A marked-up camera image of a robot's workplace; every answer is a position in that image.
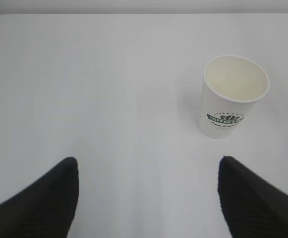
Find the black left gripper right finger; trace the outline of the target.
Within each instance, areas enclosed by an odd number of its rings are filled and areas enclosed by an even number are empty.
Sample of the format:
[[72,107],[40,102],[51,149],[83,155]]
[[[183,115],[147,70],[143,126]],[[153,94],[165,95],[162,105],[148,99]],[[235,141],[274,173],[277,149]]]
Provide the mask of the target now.
[[288,238],[288,195],[231,156],[220,160],[218,194],[233,238]]

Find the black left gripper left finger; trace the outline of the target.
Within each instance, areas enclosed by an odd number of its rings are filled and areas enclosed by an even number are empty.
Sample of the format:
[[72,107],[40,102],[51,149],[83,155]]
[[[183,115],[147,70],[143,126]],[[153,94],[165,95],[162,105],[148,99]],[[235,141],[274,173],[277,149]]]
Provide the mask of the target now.
[[77,160],[65,158],[0,204],[0,238],[65,238],[79,196]]

